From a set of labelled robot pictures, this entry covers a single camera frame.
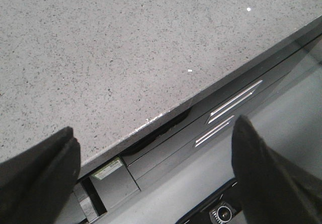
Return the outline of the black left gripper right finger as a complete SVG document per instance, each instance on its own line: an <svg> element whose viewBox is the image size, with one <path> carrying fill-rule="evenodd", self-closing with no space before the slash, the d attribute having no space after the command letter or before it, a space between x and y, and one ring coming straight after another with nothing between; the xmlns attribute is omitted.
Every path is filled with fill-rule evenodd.
<svg viewBox="0 0 322 224"><path fill-rule="evenodd" d="M321 223L321 179L266 145L241 115L231 164L247 223Z"/></svg>

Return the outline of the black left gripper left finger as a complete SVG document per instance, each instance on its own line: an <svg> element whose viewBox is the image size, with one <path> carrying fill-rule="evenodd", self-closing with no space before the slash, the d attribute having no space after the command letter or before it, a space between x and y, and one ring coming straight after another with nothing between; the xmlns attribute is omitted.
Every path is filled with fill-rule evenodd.
<svg viewBox="0 0 322 224"><path fill-rule="evenodd" d="M68 126L1 163L1 223L54 223L78 179L80 154Z"/></svg>

